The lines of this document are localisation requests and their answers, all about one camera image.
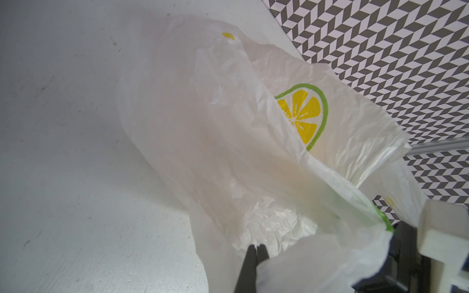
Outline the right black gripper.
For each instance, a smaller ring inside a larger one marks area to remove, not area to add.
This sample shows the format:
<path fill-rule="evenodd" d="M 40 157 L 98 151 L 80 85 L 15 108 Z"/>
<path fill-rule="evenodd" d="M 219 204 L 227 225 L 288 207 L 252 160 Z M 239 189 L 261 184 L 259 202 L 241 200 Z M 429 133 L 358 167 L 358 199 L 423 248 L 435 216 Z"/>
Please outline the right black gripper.
<path fill-rule="evenodd" d="M 356 283 L 357 293 L 428 293 L 431 259 L 418 252 L 417 229 L 400 221 L 393 226 L 387 259 L 380 271 Z"/>

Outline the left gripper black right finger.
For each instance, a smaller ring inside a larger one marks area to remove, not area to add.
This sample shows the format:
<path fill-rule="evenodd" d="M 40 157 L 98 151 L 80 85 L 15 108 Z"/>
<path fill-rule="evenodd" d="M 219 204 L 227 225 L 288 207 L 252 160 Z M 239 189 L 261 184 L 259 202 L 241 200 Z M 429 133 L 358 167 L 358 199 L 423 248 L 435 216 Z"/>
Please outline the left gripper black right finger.
<path fill-rule="evenodd" d="M 269 253 L 267 251 L 267 247 L 265 244 L 260 244 L 256 248 L 256 264 L 259 265 L 263 261 L 266 261 L 269 259 Z"/>

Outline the white plastic bag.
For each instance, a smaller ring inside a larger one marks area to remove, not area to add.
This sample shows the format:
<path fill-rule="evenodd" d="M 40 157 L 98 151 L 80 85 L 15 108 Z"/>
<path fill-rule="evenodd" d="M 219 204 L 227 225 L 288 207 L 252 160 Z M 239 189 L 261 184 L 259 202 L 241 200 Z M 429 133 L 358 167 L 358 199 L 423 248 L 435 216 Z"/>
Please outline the white plastic bag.
<path fill-rule="evenodd" d="M 408 133 L 328 65 L 192 15 L 139 12 L 126 31 L 120 120 L 187 207 L 211 292 L 231 291 L 263 244 L 258 292 L 350 293 L 393 234 L 362 184 L 418 225 Z"/>

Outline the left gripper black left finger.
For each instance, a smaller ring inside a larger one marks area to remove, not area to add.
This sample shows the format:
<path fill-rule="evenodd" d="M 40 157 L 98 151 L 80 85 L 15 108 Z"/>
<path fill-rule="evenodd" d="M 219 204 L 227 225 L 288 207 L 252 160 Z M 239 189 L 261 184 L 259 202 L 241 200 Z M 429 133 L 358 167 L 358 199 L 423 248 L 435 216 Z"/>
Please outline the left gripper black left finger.
<path fill-rule="evenodd" d="M 256 246 L 250 245 L 239 273 L 234 293 L 256 293 Z"/>

